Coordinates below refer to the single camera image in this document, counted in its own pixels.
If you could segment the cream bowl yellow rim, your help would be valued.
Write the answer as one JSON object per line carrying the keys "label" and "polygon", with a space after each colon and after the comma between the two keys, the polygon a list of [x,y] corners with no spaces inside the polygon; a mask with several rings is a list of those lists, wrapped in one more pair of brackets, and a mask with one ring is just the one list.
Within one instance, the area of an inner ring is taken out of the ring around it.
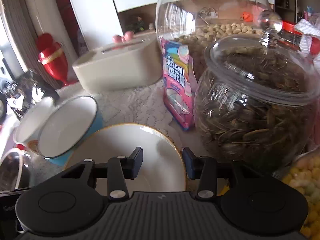
{"label": "cream bowl yellow rim", "polygon": [[70,155],[64,168],[84,159],[99,164],[112,157],[128,157],[138,146],[143,149],[143,163],[137,178],[126,181],[129,193],[186,190],[187,176],[178,149],[163,133],[140,124],[117,124],[93,133]]}

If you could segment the blue enamel bowl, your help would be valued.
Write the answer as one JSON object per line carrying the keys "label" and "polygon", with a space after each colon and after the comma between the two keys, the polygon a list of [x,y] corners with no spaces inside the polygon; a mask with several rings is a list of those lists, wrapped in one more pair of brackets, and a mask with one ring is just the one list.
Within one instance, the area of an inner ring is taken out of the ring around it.
{"label": "blue enamel bowl", "polygon": [[44,159],[63,166],[89,135],[102,128],[103,117],[95,98],[72,98],[45,122],[39,133],[37,149]]}

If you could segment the white bowl orange logo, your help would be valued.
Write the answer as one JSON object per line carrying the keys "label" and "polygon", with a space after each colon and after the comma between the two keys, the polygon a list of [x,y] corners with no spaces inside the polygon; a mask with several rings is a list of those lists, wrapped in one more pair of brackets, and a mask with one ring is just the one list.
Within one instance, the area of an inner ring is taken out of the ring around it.
{"label": "white bowl orange logo", "polygon": [[14,131],[13,140],[35,154],[39,154],[38,143],[40,130],[55,109],[55,100],[51,96],[44,97],[33,105],[23,116]]}

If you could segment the stainless steel bowl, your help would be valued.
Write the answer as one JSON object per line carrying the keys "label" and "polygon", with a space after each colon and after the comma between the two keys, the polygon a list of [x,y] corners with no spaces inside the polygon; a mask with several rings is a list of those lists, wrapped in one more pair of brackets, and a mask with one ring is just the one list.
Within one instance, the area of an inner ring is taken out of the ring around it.
{"label": "stainless steel bowl", "polygon": [[28,187],[31,180],[32,163],[30,154],[12,148],[1,157],[1,191],[12,191]]}

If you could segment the white lace tablecloth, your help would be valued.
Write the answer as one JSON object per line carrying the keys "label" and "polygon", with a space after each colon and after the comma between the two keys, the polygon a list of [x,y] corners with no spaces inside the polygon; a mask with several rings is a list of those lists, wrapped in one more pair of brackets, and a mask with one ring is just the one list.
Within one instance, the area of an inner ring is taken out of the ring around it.
{"label": "white lace tablecloth", "polygon": [[[163,102],[163,82],[139,88],[103,92],[94,96],[103,117],[103,128],[117,124],[140,124],[163,133],[178,149],[188,147],[200,157],[206,150],[200,141],[199,134],[191,129],[184,131],[173,119]],[[41,183],[65,170],[43,157],[34,158],[36,165],[36,182]],[[187,177],[186,191],[194,191],[198,181]]]}

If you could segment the glass sunflower seed jar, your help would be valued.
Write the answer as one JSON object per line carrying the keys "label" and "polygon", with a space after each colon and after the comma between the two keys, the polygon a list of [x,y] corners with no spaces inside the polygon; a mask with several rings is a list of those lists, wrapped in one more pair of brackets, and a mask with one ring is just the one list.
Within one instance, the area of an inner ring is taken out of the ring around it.
{"label": "glass sunflower seed jar", "polygon": [[263,11],[260,34],[235,34],[204,51],[207,69],[194,98],[195,124],[217,161],[274,171],[299,155],[318,108],[319,74],[280,42],[278,14]]}

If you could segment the green candy dispenser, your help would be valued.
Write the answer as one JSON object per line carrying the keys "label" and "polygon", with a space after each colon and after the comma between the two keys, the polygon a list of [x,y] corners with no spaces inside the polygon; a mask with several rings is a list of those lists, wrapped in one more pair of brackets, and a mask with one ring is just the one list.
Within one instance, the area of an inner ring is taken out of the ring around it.
{"label": "green candy dispenser", "polygon": [[300,230],[307,239],[319,239],[319,150],[292,164],[281,179],[307,200],[308,216]]}

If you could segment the beige tissue box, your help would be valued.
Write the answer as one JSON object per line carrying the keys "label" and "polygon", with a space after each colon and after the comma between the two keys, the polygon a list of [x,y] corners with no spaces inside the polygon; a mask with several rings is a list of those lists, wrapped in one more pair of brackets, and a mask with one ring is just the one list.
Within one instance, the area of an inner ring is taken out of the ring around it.
{"label": "beige tissue box", "polygon": [[83,89],[90,94],[149,86],[162,77],[156,34],[88,51],[73,63]]}

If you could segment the pink marshmallow bag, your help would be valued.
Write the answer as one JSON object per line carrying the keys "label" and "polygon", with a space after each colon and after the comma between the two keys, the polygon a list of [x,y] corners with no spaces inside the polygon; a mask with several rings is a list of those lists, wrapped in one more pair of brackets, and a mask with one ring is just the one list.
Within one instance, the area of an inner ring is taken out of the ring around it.
{"label": "pink marshmallow bag", "polygon": [[194,94],[197,82],[189,47],[160,39],[163,54],[163,102],[185,131],[194,126]]}

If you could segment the black tea package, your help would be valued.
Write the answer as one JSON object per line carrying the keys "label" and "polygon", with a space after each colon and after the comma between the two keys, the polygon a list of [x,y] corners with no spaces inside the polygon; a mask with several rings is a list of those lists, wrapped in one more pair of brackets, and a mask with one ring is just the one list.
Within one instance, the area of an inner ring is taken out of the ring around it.
{"label": "black tea package", "polygon": [[19,121],[33,105],[43,98],[51,97],[54,101],[60,98],[56,90],[32,70],[6,85],[2,93]]}

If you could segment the red lidded jar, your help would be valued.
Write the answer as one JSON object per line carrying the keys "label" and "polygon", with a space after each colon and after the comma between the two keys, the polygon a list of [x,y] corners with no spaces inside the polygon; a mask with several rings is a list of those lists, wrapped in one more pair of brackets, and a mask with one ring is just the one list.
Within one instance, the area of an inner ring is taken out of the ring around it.
{"label": "red lidded jar", "polygon": [[62,45],[56,42],[52,35],[43,33],[36,42],[39,50],[39,62],[54,79],[59,80],[64,86],[71,85],[68,80],[68,62]]}

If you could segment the pink bow ornament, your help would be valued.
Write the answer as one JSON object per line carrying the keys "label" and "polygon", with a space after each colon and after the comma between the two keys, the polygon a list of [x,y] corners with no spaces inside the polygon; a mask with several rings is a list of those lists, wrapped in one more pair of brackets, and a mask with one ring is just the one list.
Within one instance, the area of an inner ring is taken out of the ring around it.
{"label": "pink bow ornament", "polygon": [[114,35],[114,37],[112,37],[112,40],[114,43],[124,43],[127,41],[130,41],[134,38],[135,33],[132,31],[127,31],[123,36],[120,35]]}

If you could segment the large glass peanut jar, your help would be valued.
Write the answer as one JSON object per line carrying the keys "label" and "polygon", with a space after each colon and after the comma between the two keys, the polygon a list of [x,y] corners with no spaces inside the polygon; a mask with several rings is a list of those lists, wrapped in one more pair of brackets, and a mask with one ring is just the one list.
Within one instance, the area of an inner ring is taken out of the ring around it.
{"label": "large glass peanut jar", "polygon": [[188,46],[199,79],[206,68],[204,49],[225,36],[260,34],[257,18],[270,8],[268,0],[158,0],[156,34]]}

